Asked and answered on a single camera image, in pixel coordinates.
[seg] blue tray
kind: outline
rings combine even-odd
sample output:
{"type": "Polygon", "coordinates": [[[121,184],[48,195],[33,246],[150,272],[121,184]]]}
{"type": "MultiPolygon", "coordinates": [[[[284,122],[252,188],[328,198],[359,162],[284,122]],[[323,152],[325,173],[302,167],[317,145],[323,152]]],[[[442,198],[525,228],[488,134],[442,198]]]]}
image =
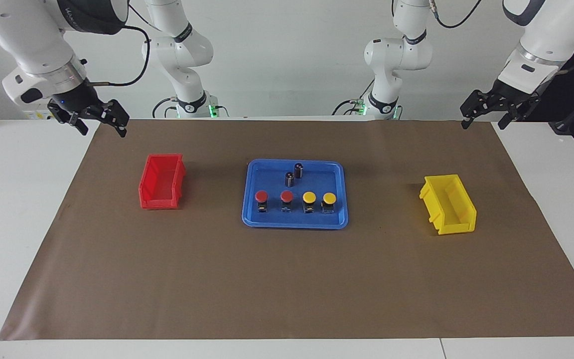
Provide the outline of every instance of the blue tray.
{"type": "Polygon", "coordinates": [[[342,229],[349,223],[344,170],[339,163],[331,161],[254,160],[248,167],[242,218],[250,227],[342,229]],[[304,167],[303,177],[288,188],[285,173],[293,172],[293,166],[298,163],[304,167]],[[269,194],[267,212],[258,211],[255,195],[260,190],[269,194]],[[281,211],[280,195],[284,190],[293,192],[291,212],[281,211]],[[316,194],[314,213],[304,213],[302,209],[302,195],[308,191],[316,194]],[[323,214],[321,201],[328,192],[336,195],[337,203],[333,213],[323,214]]]}

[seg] black cable connector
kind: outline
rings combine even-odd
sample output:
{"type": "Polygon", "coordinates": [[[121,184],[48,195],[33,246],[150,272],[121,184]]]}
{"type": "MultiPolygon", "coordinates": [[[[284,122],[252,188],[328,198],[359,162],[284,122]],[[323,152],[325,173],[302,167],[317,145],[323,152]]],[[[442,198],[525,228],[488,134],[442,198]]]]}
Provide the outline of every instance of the black cable connector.
{"type": "Polygon", "coordinates": [[[223,109],[223,110],[225,110],[225,113],[227,114],[227,117],[230,117],[230,111],[227,111],[227,107],[225,107],[225,106],[216,106],[216,109],[223,109]]]}
{"type": "Polygon", "coordinates": [[[335,116],[336,112],[338,112],[338,110],[339,110],[342,106],[348,105],[348,104],[351,104],[351,100],[346,100],[346,101],[341,102],[339,105],[337,105],[337,107],[335,107],[335,110],[333,110],[331,116],[335,116]]]}

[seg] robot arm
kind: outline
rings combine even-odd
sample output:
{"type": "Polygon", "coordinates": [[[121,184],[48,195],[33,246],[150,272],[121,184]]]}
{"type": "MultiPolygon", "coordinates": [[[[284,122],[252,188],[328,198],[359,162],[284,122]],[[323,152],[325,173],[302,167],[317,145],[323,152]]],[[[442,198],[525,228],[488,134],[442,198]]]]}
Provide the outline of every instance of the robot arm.
{"type": "Polygon", "coordinates": [[[493,111],[506,111],[501,129],[527,117],[552,78],[574,53],[574,1],[504,0],[504,13],[524,36],[487,93],[473,91],[460,107],[467,129],[493,111]]]}
{"type": "Polygon", "coordinates": [[[431,13],[429,0],[398,0],[394,25],[403,38],[375,39],[365,49],[365,61],[376,80],[363,102],[365,114],[386,119],[394,115],[402,79],[395,70],[427,68],[433,57],[433,46],[427,39],[427,20],[431,13]]]}
{"type": "Polygon", "coordinates": [[[3,80],[11,100],[29,104],[51,96],[48,108],[59,122],[86,134],[82,119],[99,120],[125,136],[128,114],[87,86],[86,69],[62,31],[114,34],[127,18],[125,0],[0,0],[0,46],[18,64],[3,80]]]}
{"type": "Polygon", "coordinates": [[[154,26],[168,35],[152,39],[150,63],[172,83],[178,114],[185,118],[210,117],[210,107],[216,107],[217,100],[203,89],[200,77],[191,67],[212,61],[212,43],[192,27],[179,0],[145,0],[145,3],[154,26]]]}

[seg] black capacitor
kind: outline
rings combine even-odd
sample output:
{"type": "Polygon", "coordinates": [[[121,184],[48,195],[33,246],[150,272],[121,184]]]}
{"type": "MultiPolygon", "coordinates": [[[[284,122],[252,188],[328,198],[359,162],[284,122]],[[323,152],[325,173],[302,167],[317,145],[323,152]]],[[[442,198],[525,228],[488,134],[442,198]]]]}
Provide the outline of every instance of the black capacitor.
{"type": "Polygon", "coordinates": [[[293,173],[287,172],[287,174],[285,175],[285,186],[289,188],[293,187],[293,181],[294,181],[293,173]]]}
{"type": "Polygon", "coordinates": [[[302,164],[296,164],[296,166],[293,166],[293,173],[296,176],[296,178],[302,178],[302,170],[303,170],[302,164]]]}

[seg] white wall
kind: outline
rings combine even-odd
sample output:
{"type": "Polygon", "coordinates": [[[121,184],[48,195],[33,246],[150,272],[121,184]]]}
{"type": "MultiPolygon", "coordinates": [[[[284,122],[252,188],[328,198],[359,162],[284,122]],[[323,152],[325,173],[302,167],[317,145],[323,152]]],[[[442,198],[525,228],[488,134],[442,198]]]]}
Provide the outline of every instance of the white wall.
{"type": "MultiPolygon", "coordinates": [[[[132,4],[147,15],[144,4],[132,4]]],[[[374,38],[399,37],[388,0],[184,0],[187,16],[214,44],[214,61],[198,68],[205,89],[219,97],[232,116],[330,114],[373,79],[364,63],[365,45],[374,38]]],[[[460,21],[474,0],[441,0],[440,18],[460,21]]],[[[130,24],[148,29],[130,15],[130,24]]],[[[485,0],[458,29],[429,20],[433,64],[400,71],[405,80],[405,118],[458,119],[472,90],[487,91],[523,30],[503,14],[501,0],[485,0]]],[[[142,66],[142,35],[66,34],[79,57],[89,60],[93,81],[132,80],[142,66]]],[[[15,67],[0,49],[0,80],[15,67]]],[[[173,95],[169,82],[151,68],[129,88],[100,89],[103,100],[118,99],[132,118],[148,118],[153,105],[173,95]]],[[[0,118],[18,118],[0,86],[0,118]]]]}

